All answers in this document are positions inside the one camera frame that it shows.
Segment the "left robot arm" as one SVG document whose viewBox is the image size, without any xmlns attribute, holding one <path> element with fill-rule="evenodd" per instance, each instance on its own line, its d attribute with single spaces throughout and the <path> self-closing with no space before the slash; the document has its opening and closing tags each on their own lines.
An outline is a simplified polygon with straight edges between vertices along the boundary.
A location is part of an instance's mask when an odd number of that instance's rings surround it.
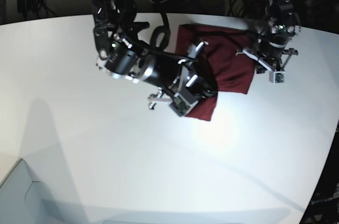
<svg viewBox="0 0 339 224">
<path fill-rule="evenodd" d="M 269 72 L 273 82 L 284 81 L 285 68 L 293 56 L 299 55 L 288 43 L 300 32 L 301 23 L 292 0 L 268 0 L 265 7 L 266 23 L 256 33 L 251 47 L 238 52 L 255 61 L 255 72 Z"/>
</svg>

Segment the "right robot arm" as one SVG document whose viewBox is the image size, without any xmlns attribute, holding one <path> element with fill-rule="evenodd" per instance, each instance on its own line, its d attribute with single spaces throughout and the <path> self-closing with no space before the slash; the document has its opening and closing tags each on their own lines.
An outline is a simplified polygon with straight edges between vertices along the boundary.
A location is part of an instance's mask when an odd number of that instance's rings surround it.
<svg viewBox="0 0 339 224">
<path fill-rule="evenodd" d="M 201 101 L 217 95 L 214 78 L 202 69 L 202 51 L 207 45 L 198 41 L 188 45 L 184 55 L 166 51 L 171 31 L 166 13 L 149 42 L 138 33 L 148 22 L 135 20 L 134 0 L 92 0 L 97 67 L 113 78 L 157 87 L 148 97 L 149 108 L 166 103 L 179 116 L 187 115 Z"/>
</svg>

